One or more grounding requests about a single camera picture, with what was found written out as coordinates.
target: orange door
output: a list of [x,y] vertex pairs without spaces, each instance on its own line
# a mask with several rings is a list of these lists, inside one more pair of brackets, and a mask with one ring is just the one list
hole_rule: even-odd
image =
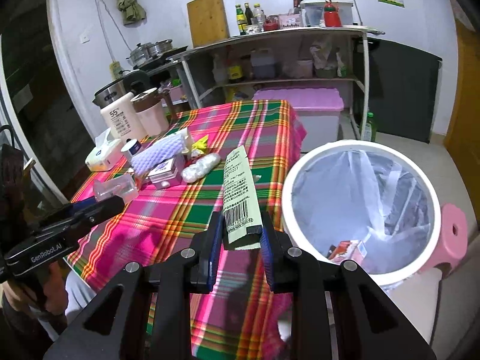
[[480,34],[455,21],[457,95],[445,147],[452,156],[480,219]]

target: white wall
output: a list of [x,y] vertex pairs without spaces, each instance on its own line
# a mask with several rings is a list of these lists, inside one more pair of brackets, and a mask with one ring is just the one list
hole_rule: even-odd
[[[104,1],[127,43],[131,48],[135,48],[139,42],[137,29],[123,26],[116,0]],[[95,138],[107,126],[100,115],[99,107],[94,105],[92,100],[96,91],[112,81],[109,70],[112,60],[98,20],[95,0],[49,0],[49,3],[50,16],[53,16],[53,32],[56,35],[56,39],[52,41],[59,67],[87,131]],[[100,10],[114,57],[124,68],[129,68],[125,58],[130,55],[130,51],[101,3]],[[82,34],[88,36],[89,42],[80,42]]]
[[[120,15],[114,8],[114,0],[105,0],[112,7],[112,13]],[[191,0],[138,0],[147,11],[147,20],[136,28],[125,28],[131,47],[137,42],[155,42],[173,39],[174,46],[191,46],[188,24],[187,3]],[[259,2],[267,15],[287,12],[293,0],[224,0],[230,34],[238,34],[235,4]],[[438,82],[433,131],[445,134],[455,100],[457,87],[457,36],[449,0],[404,0],[405,8],[396,7],[377,0],[357,0],[364,25],[385,31],[382,38],[438,55],[443,59],[442,73]],[[61,11],[64,39],[68,53],[82,86],[85,101],[90,102],[96,90],[109,82],[108,64],[110,58],[104,46],[95,13],[94,0],[58,0]],[[109,38],[114,46],[115,56],[123,61],[128,50],[105,14]],[[79,36],[90,28],[90,42],[80,44]]]

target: pink storage bin lid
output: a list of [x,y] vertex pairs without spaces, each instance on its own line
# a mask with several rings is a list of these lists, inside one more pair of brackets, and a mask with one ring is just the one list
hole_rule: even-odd
[[336,88],[278,88],[256,91],[253,100],[287,100],[296,111],[343,110],[343,100]]

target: colorful tablecloth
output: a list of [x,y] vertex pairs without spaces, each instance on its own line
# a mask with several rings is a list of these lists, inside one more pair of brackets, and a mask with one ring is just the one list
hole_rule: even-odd
[[[225,157],[240,145],[245,146],[253,174],[261,176],[255,184],[260,208],[281,228],[283,182],[299,159],[305,137],[289,103],[255,100],[183,112],[168,134],[185,127],[194,139],[208,135],[208,147],[220,154],[221,163],[190,185],[144,187],[122,214],[83,238],[68,262],[94,290],[127,262],[146,266],[188,247],[193,235],[206,229],[212,210],[222,209]],[[92,196],[95,179],[111,179],[127,168],[123,160],[109,172],[92,174],[73,201]],[[222,249],[213,292],[192,295],[190,303],[192,353],[199,359],[267,359],[283,345],[277,319],[290,298],[270,292],[259,250]]]

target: wooden cutting board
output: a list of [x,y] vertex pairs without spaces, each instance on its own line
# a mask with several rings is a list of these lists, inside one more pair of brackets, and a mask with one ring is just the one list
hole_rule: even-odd
[[230,37],[223,0],[193,0],[187,4],[194,47]]

